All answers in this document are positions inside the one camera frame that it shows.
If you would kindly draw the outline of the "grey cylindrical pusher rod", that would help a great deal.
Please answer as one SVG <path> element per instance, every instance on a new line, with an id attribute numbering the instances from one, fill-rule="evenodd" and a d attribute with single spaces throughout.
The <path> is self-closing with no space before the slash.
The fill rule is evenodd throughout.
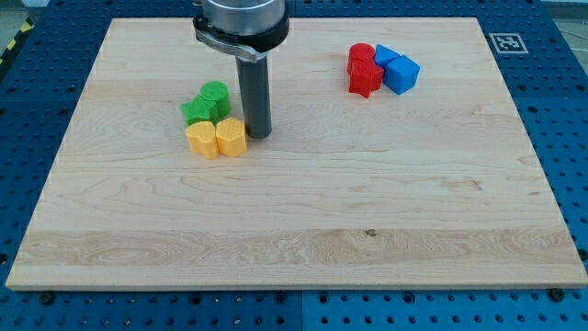
<path id="1" fill-rule="evenodd" d="M 272 131 L 267 60 L 235 61 L 245 130 L 251 138 L 265 139 Z"/>

